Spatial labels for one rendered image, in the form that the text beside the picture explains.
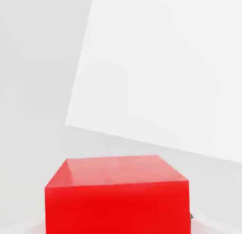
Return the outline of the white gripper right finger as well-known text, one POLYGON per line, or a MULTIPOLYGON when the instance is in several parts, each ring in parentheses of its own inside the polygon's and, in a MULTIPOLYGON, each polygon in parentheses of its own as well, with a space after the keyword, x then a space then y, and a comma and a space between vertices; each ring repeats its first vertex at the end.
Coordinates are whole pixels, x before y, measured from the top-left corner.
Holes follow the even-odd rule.
POLYGON ((223 224, 205 216, 190 214, 191 234, 239 234, 239 229, 223 224))

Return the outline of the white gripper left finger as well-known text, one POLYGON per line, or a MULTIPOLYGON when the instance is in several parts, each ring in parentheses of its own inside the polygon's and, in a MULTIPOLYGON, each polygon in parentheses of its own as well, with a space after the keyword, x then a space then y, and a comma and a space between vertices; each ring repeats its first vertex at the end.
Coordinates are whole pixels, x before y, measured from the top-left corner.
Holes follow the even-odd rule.
POLYGON ((30 219, 3 230, 3 234, 46 234, 45 219, 30 219))

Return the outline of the small red cube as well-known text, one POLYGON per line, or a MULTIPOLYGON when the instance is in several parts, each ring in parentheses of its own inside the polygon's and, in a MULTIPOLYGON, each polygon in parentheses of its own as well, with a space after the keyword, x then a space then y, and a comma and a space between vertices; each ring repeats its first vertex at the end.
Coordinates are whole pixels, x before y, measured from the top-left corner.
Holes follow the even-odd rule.
POLYGON ((191 234, 189 181, 156 155, 66 159, 44 196, 46 234, 191 234))

